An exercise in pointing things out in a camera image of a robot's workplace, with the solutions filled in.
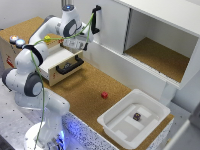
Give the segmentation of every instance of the small red ball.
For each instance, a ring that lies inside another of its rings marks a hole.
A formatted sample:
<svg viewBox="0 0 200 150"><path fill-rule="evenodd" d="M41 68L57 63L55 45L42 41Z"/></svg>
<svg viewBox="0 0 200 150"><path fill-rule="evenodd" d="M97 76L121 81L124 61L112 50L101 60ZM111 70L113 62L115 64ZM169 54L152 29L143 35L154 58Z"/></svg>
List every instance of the small red ball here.
<svg viewBox="0 0 200 150"><path fill-rule="evenodd" d="M108 93L107 92L102 92L101 93L101 97L104 98L104 99L108 98Z"/></svg>

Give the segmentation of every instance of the cable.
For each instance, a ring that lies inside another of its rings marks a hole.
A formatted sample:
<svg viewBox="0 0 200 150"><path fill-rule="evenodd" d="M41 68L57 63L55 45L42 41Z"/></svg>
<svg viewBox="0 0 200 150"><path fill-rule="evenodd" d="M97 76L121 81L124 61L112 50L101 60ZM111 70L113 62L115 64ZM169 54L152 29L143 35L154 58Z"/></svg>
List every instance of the cable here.
<svg viewBox="0 0 200 150"><path fill-rule="evenodd" d="M61 40L61 39L69 39L69 38L76 37L76 36L80 35L80 34L87 28L88 25L90 25L90 26L89 26L89 31L88 31L88 36L87 36L87 42L88 42L88 39L89 39L89 32L90 32L90 28L91 28L91 22L92 22L92 19L93 19L93 15L94 15L94 13L92 13L92 16L91 16L90 21L88 22L88 24L87 24L79 33L77 33L77 34L75 34L75 35L73 35L73 36L70 36L70 37L66 37L66 38L50 38L50 39L48 39L48 40ZM39 40L39 41L37 41L34 45L37 45L37 44L39 44L40 42L45 41L45 40L46 40L46 39ZM38 66L37 66L37 64L36 64L36 62L35 62L35 59L34 59L34 56L33 56L33 52L32 52L32 51L31 51L31 58L32 58L33 63L34 63L34 65L35 65L35 67L36 67L36 71L37 71L37 73L39 74L40 79L41 79L41 81L42 81L42 76L41 76L40 71L39 71L39 68L38 68ZM42 127L42 122L44 121L44 101L45 101L45 93L44 93L44 84L43 84L43 81L42 81L42 90L43 90L42 120L41 120L40 128L39 128L39 131L38 131L38 134L37 134L37 139L36 139L36 142L35 142L34 150L36 149L36 146L37 146L38 138L39 138L39 135L40 135L40 130L41 130L41 127Z"/></svg>

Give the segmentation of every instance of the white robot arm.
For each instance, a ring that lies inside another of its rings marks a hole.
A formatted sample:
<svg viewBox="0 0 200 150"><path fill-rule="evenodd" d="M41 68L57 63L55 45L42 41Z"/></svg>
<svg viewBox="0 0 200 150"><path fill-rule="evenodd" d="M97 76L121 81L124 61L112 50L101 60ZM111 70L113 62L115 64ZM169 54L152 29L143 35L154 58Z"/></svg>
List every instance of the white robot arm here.
<svg viewBox="0 0 200 150"><path fill-rule="evenodd" d="M29 45L25 45L19 55L17 55L15 59L16 69L7 69L2 76L2 81L8 89L16 91L15 102L17 105L27 109L43 108L42 81L38 73L35 72L36 67L31 57L32 51L37 66L40 66L48 57L47 45L44 41L40 40L49 33L57 34L65 38L71 37L84 28L85 24L80 21L78 12L73 5L63 7L61 19L55 16L49 16L45 19L44 23L30 38ZM66 39L64 41L65 46L81 49L86 40L88 40L87 42L92 42L93 34L89 29L89 27L85 28L79 36L73 39ZM55 139L57 139L63 130L62 116L69 111L70 105L64 98L48 89L44 90L44 95L44 106L48 108L49 115L46 115L45 124L41 128L36 150L53 150L53 146L50 145L56 145ZM26 141L25 149L29 147L29 150L33 150L35 140L36 135L34 139Z"/></svg>

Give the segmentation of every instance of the open drawer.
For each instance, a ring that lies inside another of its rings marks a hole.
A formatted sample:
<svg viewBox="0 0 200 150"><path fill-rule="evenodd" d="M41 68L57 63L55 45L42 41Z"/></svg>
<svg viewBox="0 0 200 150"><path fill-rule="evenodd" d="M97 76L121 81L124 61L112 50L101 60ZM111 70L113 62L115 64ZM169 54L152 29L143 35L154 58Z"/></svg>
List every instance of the open drawer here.
<svg viewBox="0 0 200 150"><path fill-rule="evenodd" d="M82 58L82 51L73 53L58 44L49 49L48 58L39 67L41 75L53 86L81 69Z"/></svg>

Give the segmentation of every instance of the black handle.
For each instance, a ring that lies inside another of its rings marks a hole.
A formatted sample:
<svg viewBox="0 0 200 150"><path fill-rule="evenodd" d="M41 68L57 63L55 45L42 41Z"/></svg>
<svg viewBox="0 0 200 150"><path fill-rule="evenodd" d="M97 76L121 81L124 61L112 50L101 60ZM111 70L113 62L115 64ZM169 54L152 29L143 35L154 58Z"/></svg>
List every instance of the black handle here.
<svg viewBox="0 0 200 150"><path fill-rule="evenodd" d="M65 75L84 63L84 61L81 58L79 58L78 55L75 56L75 60L77 61L77 63L73 64L72 66L69 66L64 69L61 69L59 66L56 66L56 70L58 71L58 73Z"/></svg>
<svg viewBox="0 0 200 150"><path fill-rule="evenodd" d="M101 7L98 6L98 5L96 5L96 8L94 8L92 10L92 13L94 13L93 19L92 19L92 26L91 26L91 30L92 30L93 34L100 32L100 30L98 28L96 28L96 16L97 16L96 12L99 11L99 10L101 10Z"/></svg>

